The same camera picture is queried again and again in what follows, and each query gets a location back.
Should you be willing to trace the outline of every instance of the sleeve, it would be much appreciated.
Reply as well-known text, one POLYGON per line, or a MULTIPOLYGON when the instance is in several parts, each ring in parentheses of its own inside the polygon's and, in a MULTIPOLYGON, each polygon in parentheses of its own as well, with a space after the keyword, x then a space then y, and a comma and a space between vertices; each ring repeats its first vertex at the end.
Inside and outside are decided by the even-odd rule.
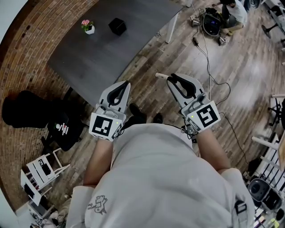
POLYGON ((221 176, 229 182, 236 194, 246 203, 248 227, 252 226, 254 222, 255 207, 253 199, 244 183, 244 180, 242 179, 241 172, 238 169, 231 168, 225 170, 221 176))
POLYGON ((73 189, 66 221, 67 228, 85 228, 85 211, 93 192, 94 188, 92 187, 77 186, 73 189))

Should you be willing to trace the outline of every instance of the brick wall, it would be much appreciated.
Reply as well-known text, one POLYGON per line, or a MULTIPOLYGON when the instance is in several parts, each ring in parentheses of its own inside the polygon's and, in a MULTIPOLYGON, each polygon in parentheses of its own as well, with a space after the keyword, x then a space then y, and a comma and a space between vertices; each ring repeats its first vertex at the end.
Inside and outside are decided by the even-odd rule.
MULTIPOLYGON (((63 97, 68 85, 47 66, 47 60, 70 27, 96 2, 28 1, 0 45, 1 112, 4 98, 22 90, 45 99, 63 97)), ((14 129, 0 119, 0 183, 14 209, 27 202, 20 187, 20 170, 41 155, 43 135, 46 129, 14 129)))

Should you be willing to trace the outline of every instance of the pink flower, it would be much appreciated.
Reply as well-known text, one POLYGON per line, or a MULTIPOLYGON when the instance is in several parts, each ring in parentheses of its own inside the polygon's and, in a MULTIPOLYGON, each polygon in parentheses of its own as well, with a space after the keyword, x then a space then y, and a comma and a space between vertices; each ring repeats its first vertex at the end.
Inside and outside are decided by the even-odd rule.
POLYGON ((83 20, 83 21, 81 22, 81 24, 82 24, 82 25, 88 25, 89 22, 90 22, 89 20, 83 20))

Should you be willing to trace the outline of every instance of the equipment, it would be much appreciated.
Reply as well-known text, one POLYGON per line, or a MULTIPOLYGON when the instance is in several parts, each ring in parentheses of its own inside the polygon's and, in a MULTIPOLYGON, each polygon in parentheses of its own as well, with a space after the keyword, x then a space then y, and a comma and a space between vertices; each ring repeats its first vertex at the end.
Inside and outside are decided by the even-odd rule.
POLYGON ((195 135, 221 120, 215 103, 207 98, 197 79, 181 73, 172 73, 171 77, 156 73, 156 76, 167 79, 167 85, 181 107, 181 114, 189 123, 186 125, 188 134, 195 135))
POLYGON ((130 93, 128 81, 117 82, 103 91, 91 114, 89 133, 95 137, 113 141, 123 127, 130 93))
POLYGON ((228 43, 228 38, 219 37, 219 39, 218 39, 219 46, 224 45, 225 43, 228 43))
POLYGON ((203 29, 210 36, 217 36, 220 32, 222 18, 214 8, 206 8, 203 14, 203 29))
POLYGON ((200 22, 198 21, 198 20, 196 20, 196 19, 194 19, 193 21, 192 21, 192 27, 196 27, 196 26, 198 26, 200 24, 200 22))
POLYGON ((248 185, 248 191, 252 198, 261 202, 261 207, 268 212, 277 211, 282 205, 278 191, 263 179, 253 179, 248 185))

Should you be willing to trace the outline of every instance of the black cable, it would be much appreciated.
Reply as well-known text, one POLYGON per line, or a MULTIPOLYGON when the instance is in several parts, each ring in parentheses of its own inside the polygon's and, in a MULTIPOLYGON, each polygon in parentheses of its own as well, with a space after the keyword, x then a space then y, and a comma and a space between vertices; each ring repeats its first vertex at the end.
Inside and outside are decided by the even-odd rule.
POLYGON ((188 127, 189 125, 190 125, 190 124, 186 124, 186 121, 185 121, 185 119, 184 119, 184 127, 185 127, 185 129, 181 128, 181 132, 187 134, 187 138, 190 140, 190 139, 192 139, 195 135, 197 135, 197 133, 196 133, 196 134, 188 134, 187 127, 188 127))
POLYGON ((192 36, 192 39, 194 38, 194 36, 198 33, 198 26, 196 26, 197 28, 197 32, 192 36))
POLYGON ((197 47, 197 49, 206 57, 206 59, 207 59, 207 73, 208 73, 208 75, 212 78, 212 80, 214 81, 214 83, 215 83, 216 85, 218 85, 218 86, 221 86, 221 85, 224 85, 224 84, 227 84, 227 85, 228 85, 228 88, 229 88, 229 93, 228 93, 228 95, 226 96, 225 99, 219 101, 219 102, 216 104, 216 106, 217 106, 217 105, 219 105, 220 103, 224 102, 226 99, 228 99, 229 95, 231 94, 231 87, 230 87, 230 85, 229 85, 227 82, 218 83, 218 82, 214 79, 214 77, 211 75, 211 73, 210 73, 210 62, 209 62, 209 58, 208 58, 208 50, 207 50, 207 47, 206 47, 207 53, 205 53, 205 52, 199 47, 199 45, 197 45, 196 47, 197 47))
POLYGON ((116 138, 119 138, 119 136, 121 136, 124 132, 125 132, 125 129, 120 130, 120 132, 119 132, 119 134, 116 136, 116 138))
POLYGON ((243 152, 243 154, 244 154, 245 162, 248 164, 248 161, 247 161, 247 159, 246 159, 246 154, 245 154, 244 150, 243 150, 243 149, 241 148, 241 146, 240 146, 239 140, 238 140, 238 138, 237 138, 237 136, 236 136, 236 132, 235 132, 235 130, 234 130, 234 128, 233 128, 233 126, 232 126, 232 124, 230 123, 230 121, 229 121, 229 119, 227 118, 227 116, 226 116, 226 114, 225 114, 225 113, 223 113, 223 112, 219 112, 219 114, 223 114, 223 115, 224 115, 224 117, 227 119, 227 121, 228 121, 229 125, 231 125, 231 127, 232 127, 232 131, 233 131, 233 133, 235 134, 235 137, 236 137, 237 144, 239 145, 240 150, 241 150, 241 151, 243 152))
POLYGON ((160 34, 160 31, 158 33, 155 34, 155 37, 157 38, 161 38, 161 34, 160 34))

